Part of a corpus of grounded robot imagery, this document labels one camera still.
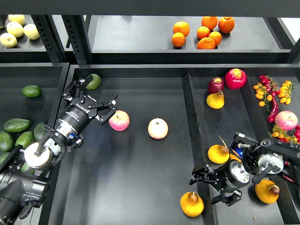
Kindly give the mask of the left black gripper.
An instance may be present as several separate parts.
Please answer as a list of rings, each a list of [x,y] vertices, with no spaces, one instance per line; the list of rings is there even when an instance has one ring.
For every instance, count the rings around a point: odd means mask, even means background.
[[[80,135],[93,119],[97,119],[100,125],[105,124],[116,113],[116,98],[118,94],[106,102],[96,101],[92,97],[86,97],[86,86],[93,80],[91,76],[84,81],[73,80],[63,91],[64,100],[71,102],[59,115],[59,126],[56,131],[69,138],[71,134]],[[72,94],[79,90],[79,96]]]

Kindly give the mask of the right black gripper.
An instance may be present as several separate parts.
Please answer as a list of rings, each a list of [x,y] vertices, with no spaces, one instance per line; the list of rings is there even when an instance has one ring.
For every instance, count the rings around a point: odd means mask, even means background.
[[[192,170],[192,176],[194,178],[189,181],[189,185],[204,182],[220,191],[218,196],[212,198],[212,205],[225,203],[226,206],[232,206],[239,202],[242,199],[242,192],[238,189],[246,186],[250,181],[250,174],[238,161],[229,161],[216,169],[204,163]]]

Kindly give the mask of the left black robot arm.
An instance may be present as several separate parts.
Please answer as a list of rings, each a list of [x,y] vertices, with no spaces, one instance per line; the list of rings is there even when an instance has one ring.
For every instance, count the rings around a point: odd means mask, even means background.
[[[41,140],[27,148],[17,145],[0,165],[0,223],[13,225],[39,208],[48,193],[52,169],[67,152],[80,148],[82,131],[93,119],[105,124],[116,113],[116,101],[100,102],[86,94],[93,80],[73,80],[62,93],[69,105],[58,116],[56,128],[44,126]]]

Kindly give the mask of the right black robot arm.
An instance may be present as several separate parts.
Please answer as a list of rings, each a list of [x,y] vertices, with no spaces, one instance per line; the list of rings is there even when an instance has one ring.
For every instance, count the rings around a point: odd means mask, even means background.
[[[192,170],[189,184],[203,182],[219,192],[211,203],[231,206],[242,198],[241,188],[249,183],[258,185],[269,174],[275,174],[300,186],[300,146],[276,139],[257,141],[236,133],[230,145],[223,145],[229,158],[213,169],[208,162]]]

